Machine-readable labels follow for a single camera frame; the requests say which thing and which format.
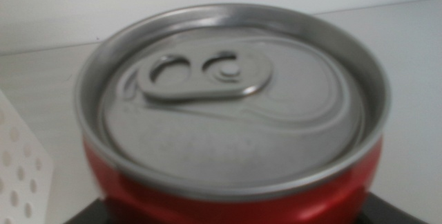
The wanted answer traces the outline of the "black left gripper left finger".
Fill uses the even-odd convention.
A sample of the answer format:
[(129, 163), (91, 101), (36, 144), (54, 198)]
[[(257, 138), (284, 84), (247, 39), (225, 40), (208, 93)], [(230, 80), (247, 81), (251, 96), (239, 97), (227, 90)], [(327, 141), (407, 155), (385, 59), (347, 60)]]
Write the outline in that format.
[(100, 199), (96, 199), (68, 219), (65, 224), (115, 224), (115, 221), (111, 218), (104, 203)]

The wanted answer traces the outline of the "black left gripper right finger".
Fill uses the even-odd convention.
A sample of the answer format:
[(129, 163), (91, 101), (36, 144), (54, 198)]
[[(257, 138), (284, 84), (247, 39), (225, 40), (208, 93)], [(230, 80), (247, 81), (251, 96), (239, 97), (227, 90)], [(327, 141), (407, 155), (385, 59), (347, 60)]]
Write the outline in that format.
[(369, 193), (358, 215), (358, 224), (427, 224), (427, 222)]

